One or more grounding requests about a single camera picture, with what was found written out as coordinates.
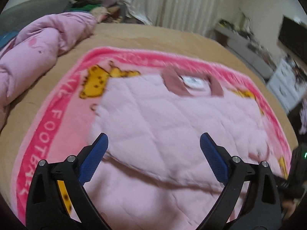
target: white drawer cabinet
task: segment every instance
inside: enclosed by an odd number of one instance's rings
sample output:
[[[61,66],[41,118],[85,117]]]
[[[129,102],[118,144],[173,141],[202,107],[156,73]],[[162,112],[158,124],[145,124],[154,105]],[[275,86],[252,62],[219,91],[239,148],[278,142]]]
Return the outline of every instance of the white drawer cabinet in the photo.
[[[284,60],[269,80],[267,88],[277,97],[287,113],[298,104],[307,89],[306,83],[296,83],[292,67]]]

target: beige mattress cover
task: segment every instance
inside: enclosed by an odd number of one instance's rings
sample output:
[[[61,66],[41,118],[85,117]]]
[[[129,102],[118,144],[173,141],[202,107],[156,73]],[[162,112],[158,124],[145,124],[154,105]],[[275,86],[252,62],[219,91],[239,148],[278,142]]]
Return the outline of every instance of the beige mattress cover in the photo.
[[[274,110],[293,149],[297,139],[285,111],[265,85],[238,58],[217,42],[198,34],[136,24],[98,24],[94,34],[61,56],[57,64],[12,105],[0,135],[0,192],[10,202],[11,171],[21,142],[46,96],[87,51],[99,46],[140,48],[183,54],[218,62],[242,72],[255,82]]]

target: clothing tag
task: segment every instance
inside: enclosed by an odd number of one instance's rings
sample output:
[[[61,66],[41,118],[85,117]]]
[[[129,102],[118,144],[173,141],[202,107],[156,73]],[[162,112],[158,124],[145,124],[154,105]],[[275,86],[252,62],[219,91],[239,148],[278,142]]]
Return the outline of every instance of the clothing tag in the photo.
[[[181,76],[183,83],[192,89],[204,89],[204,81],[200,78],[195,78],[191,76]]]

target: metal screw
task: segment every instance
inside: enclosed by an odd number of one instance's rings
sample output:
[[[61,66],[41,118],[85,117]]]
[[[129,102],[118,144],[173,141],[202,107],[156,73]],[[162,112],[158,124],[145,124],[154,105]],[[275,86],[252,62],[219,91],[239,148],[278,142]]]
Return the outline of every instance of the metal screw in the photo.
[[[67,158],[67,161],[69,161],[70,163],[72,163],[74,160],[76,160],[76,157],[75,156],[69,156]]]
[[[38,163],[39,166],[44,166],[45,164],[46,164],[45,160],[40,160]]]
[[[232,160],[235,162],[235,163],[239,163],[241,161],[241,159],[238,157],[238,156],[234,156],[232,158]]]
[[[261,162],[261,164],[262,164],[262,166],[264,166],[264,167],[268,167],[268,166],[269,166],[268,162],[266,162],[266,161]]]

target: beige curtain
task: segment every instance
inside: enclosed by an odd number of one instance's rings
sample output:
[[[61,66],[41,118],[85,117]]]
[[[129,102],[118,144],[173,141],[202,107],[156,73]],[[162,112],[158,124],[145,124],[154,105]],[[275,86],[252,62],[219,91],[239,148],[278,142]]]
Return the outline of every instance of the beige curtain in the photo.
[[[145,24],[208,36],[223,0],[123,0]]]

